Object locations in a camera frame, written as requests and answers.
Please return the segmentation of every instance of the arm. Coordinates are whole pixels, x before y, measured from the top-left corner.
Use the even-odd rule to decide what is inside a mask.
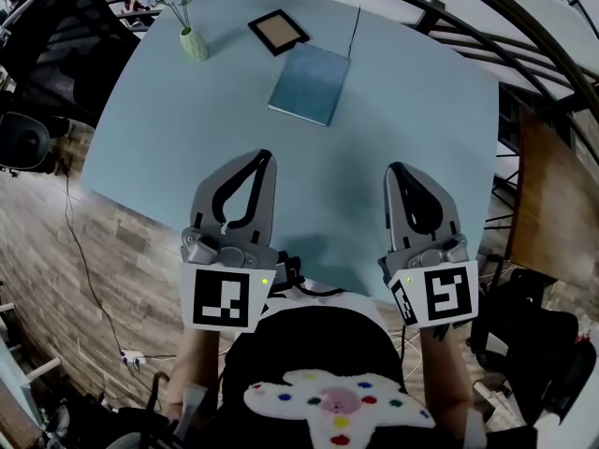
[[[177,359],[170,374],[166,416],[179,419],[183,409],[183,391],[188,383],[210,389],[201,405],[200,418],[208,420],[216,411],[218,391],[218,339],[220,333],[184,329]]]
[[[431,328],[420,331],[427,406],[440,427],[463,439],[468,408],[473,404],[472,383],[453,329],[442,341],[432,333]]]

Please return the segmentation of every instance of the green vase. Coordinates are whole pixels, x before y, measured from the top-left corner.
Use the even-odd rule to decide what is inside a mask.
[[[181,46],[190,58],[203,61],[208,58],[208,45],[202,36],[192,28],[183,28],[181,30]]]

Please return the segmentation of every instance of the yellow spot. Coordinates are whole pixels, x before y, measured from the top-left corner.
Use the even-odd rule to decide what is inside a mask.
[[[338,429],[343,429],[349,426],[349,418],[338,415],[333,419],[333,425]]]

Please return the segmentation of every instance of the power outlet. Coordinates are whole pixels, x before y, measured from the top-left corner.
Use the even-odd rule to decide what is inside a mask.
[[[128,349],[121,351],[121,358],[125,364],[146,364],[148,362],[145,354],[141,351],[131,351]]]

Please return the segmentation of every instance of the blue book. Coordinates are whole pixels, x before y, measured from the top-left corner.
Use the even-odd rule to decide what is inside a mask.
[[[287,52],[285,68],[272,91],[269,108],[329,125],[348,67],[349,60],[344,56],[297,43]]]

